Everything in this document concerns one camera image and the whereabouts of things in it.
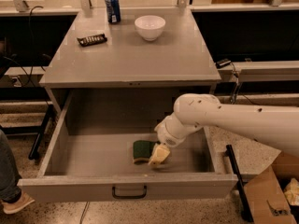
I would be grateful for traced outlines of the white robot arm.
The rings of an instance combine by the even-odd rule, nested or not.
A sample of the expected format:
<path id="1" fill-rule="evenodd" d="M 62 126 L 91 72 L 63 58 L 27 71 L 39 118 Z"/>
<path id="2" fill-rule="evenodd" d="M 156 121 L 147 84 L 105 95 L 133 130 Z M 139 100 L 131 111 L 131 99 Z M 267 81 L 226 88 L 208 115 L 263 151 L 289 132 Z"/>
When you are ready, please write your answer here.
<path id="1" fill-rule="evenodd" d="M 149 165 L 156 167 L 170 150 L 206 126 L 215 126 L 294 156 L 299 155 L 299 108 L 273 105 L 228 105 L 211 94 L 187 93 L 174 102 L 173 113 L 156 127 Z"/>

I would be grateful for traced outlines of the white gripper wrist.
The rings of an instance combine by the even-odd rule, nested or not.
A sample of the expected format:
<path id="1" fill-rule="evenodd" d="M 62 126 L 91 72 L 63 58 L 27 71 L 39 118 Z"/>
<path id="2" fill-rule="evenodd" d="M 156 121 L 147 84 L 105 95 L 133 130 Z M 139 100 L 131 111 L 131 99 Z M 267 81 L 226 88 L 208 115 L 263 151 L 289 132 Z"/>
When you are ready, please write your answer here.
<path id="1" fill-rule="evenodd" d="M 169 147 L 179 146 L 190 134 L 196 133 L 201 129 L 202 126 L 198 124 L 183 124 L 174 113 L 166 116 L 154 128 L 161 144 L 154 145 L 149 158 L 149 166 L 157 167 L 160 165 L 170 155 Z"/>

